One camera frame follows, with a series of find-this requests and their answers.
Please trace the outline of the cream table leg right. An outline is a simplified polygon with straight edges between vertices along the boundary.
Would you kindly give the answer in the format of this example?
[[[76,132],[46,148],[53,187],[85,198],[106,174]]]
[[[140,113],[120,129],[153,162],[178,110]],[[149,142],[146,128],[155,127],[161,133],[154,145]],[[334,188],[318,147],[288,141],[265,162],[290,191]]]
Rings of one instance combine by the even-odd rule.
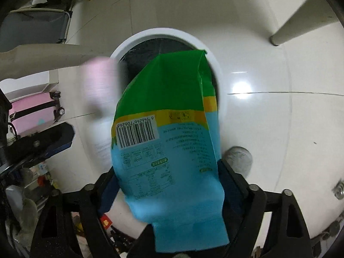
[[[328,0],[306,0],[269,41],[279,46],[301,35],[338,22],[339,10]]]

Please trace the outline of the pink suitcase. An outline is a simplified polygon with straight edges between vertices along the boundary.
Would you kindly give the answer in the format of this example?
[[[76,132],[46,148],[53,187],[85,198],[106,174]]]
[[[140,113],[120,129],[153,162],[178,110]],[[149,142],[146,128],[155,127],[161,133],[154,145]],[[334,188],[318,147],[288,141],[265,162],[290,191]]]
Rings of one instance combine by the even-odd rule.
[[[24,137],[47,129],[65,114],[60,98],[61,92],[53,91],[14,101],[9,110],[10,131]]]

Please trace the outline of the cream table leg left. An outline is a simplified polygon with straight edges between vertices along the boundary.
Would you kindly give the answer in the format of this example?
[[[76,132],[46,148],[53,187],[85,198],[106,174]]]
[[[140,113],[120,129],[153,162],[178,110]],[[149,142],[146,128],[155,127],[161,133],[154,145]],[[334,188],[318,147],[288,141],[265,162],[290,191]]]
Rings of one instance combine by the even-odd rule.
[[[80,66],[110,51],[73,44],[25,44],[0,54],[0,78],[18,79],[39,72]]]

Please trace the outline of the white toothpaste box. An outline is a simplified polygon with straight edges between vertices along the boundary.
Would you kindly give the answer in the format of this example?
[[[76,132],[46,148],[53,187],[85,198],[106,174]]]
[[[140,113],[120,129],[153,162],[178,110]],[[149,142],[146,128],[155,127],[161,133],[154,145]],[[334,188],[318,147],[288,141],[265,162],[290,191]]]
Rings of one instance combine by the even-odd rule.
[[[95,57],[81,67],[81,96],[85,109],[96,117],[114,117],[125,89],[126,75],[114,58]]]

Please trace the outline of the white round trash bin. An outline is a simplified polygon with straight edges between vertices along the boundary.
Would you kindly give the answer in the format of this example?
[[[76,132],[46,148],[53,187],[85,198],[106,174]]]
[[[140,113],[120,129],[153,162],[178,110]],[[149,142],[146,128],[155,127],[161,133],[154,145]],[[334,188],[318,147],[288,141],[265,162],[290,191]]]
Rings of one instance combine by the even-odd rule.
[[[111,58],[120,62],[137,45],[158,39],[178,41],[193,49],[157,54],[150,60],[124,89],[114,123],[154,115],[158,127],[195,122],[206,129],[217,129],[223,71],[202,41],[182,30],[147,29],[122,42]]]

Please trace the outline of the right grey slipper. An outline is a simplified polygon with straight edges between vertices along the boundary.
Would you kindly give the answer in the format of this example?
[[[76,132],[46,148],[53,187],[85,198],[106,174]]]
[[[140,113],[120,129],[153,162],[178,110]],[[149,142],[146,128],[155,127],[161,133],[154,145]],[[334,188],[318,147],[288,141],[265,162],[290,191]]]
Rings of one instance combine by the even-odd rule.
[[[234,146],[228,149],[223,159],[228,163],[227,167],[231,167],[235,173],[241,174],[247,178],[253,164],[251,153],[244,147]]]

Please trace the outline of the cream table leg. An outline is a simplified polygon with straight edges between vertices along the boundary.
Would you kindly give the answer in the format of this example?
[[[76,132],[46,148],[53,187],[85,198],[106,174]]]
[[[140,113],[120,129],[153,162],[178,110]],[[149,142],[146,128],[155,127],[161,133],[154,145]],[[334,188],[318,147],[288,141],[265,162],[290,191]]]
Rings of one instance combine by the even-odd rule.
[[[39,72],[80,66],[110,51],[73,44],[25,44],[0,54],[0,78],[18,79]]]
[[[328,0],[306,0],[269,41],[279,46],[301,35],[338,22],[339,10]]]

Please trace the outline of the blue green snack bag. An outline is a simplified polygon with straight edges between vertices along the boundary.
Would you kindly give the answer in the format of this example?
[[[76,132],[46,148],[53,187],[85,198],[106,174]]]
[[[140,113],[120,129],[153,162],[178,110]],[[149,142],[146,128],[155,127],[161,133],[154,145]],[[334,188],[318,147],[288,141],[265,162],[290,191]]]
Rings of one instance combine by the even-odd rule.
[[[227,245],[219,128],[157,126],[154,115],[112,124],[115,174],[133,215],[153,227],[160,253]]]

